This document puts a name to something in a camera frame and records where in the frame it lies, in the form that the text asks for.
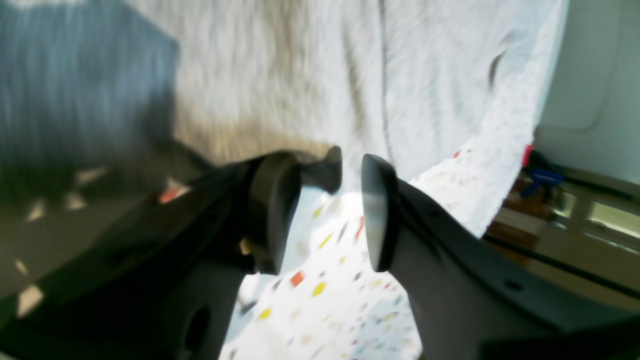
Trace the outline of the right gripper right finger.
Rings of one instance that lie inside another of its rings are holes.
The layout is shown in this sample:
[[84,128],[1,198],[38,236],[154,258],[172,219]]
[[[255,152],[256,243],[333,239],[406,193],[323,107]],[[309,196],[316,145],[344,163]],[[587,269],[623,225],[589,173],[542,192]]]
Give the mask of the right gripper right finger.
[[428,360],[637,360],[639,314],[566,290],[482,243],[393,166],[362,158],[366,244],[407,292]]

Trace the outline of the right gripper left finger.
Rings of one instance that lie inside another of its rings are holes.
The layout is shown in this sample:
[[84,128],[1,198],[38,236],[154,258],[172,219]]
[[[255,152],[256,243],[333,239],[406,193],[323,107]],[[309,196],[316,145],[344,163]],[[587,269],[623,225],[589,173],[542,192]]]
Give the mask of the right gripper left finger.
[[215,360],[247,274],[277,275],[301,193],[292,153],[176,198],[111,198],[1,223],[1,352],[18,360]]

